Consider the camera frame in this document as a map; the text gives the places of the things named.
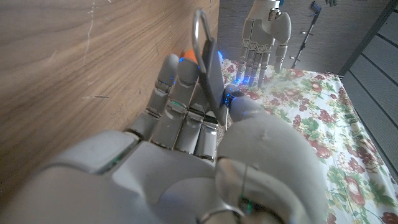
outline red flower pattern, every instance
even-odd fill
[[[347,189],[349,192],[349,196],[351,197],[353,202],[355,202],[359,206],[364,206],[366,201],[362,195],[358,182],[354,178],[348,176],[345,177],[344,179],[345,181],[347,181],[348,184]]]
[[[235,68],[234,68],[233,65],[230,65],[226,70],[227,70],[227,72],[229,72],[229,73],[234,73],[234,72],[235,72]]]
[[[285,93],[287,96],[295,96],[295,95],[300,94],[300,92],[295,89],[288,89],[285,91]]]
[[[332,213],[328,214],[328,217],[326,218],[326,224],[336,224],[336,216]]]
[[[260,96],[257,93],[249,91],[246,88],[240,88],[239,91],[249,96],[252,100],[258,100],[260,98]]]
[[[335,122],[335,119],[324,109],[321,109],[321,114],[318,119],[324,121],[326,124]]]
[[[398,215],[392,212],[384,212],[381,220],[387,224],[397,224],[398,223]]]
[[[265,111],[269,114],[274,114],[274,112],[271,109],[266,108]]]
[[[346,149],[348,151],[348,153],[350,153],[351,155],[355,156],[355,157],[359,157],[359,154],[356,150],[354,150],[349,144],[345,144]]]
[[[325,79],[325,77],[323,77],[322,75],[317,75],[316,77],[315,77],[317,80],[324,80]]]
[[[311,82],[311,87],[313,91],[321,92],[322,86],[318,82]]]
[[[297,69],[290,69],[292,71],[292,73],[290,74],[290,77],[292,77],[291,79],[294,78],[300,78],[302,76],[304,76],[304,72],[301,70],[297,70]]]
[[[376,147],[374,147],[373,142],[370,139],[364,138],[359,140],[362,144],[364,144],[370,151],[373,153],[377,153]]]
[[[279,103],[277,98],[274,98],[273,100],[271,100],[271,104],[273,104],[275,106],[279,106],[280,105],[280,103]]]
[[[359,174],[363,174],[365,172],[365,169],[361,167],[354,158],[351,158],[348,164],[351,168],[353,168],[353,170],[355,170]]]

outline robotic hand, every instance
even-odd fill
[[[197,11],[194,46],[199,17],[208,30]],[[197,59],[168,56],[126,132],[104,131],[52,159],[0,223],[321,223],[325,183],[310,145],[224,88],[213,38]],[[234,124],[216,155],[226,107]]]
[[[279,42],[275,53],[275,71],[279,73],[286,54],[287,42],[290,39],[291,27],[289,15],[279,10],[279,1],[254,1],[243,27],[242,52],[235,83],[241,81],[242,67],[247,62],[243,83],[253,86],[257,69],[261,63],[258,87],[262,86],[275,39]]]

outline metal handle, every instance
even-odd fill
[[[206,19],[206,12],[202,9],[198,9],[195,14],[193,15],[193,29],[192,29],[192,45],[193,45],[193,51],[195,53],[195,56],[197,58],[198,64],[199,64],[199,69],[202,73],[206,73],[206,66],[205,63],[201,57],[200,54],[200,49],[199,49],[199,17],[203,23],[203,26],[205,28],[205,34],[208,40],[211,40],[211,34],[210,34],[210,28],[209,24],[207,23]]]

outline wood grain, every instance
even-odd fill
[[[237,60],[241,54],[243,24],[252,7],[253,0],[221,0],[218,43],[225,58]],[[308,30],[313,12],[309,9],[312,0],[284,1],[281,11],[287,12],[292,21],[283,67],[290,68],[304,40],[301,30]],[[388,1],[342,0],[336,7],[317,1],[322,11],[308,38],[296,68],[315,72],[338,73],[375,23]],[[271,52],[270,64],[275,62],[275,49]]]
[[[218,0],[2,1],[0,206],[44,160],[131,124],[199,7],[216,36]]]

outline floral tablecloth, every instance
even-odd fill
[[[237,65],[223,61],[225,84],[234,80]],[[239,89],[313,147],[328,187],[325,223],[398,223],[398,185],[336,75],[294,69],[278,74],[268,66],[262,88]]]

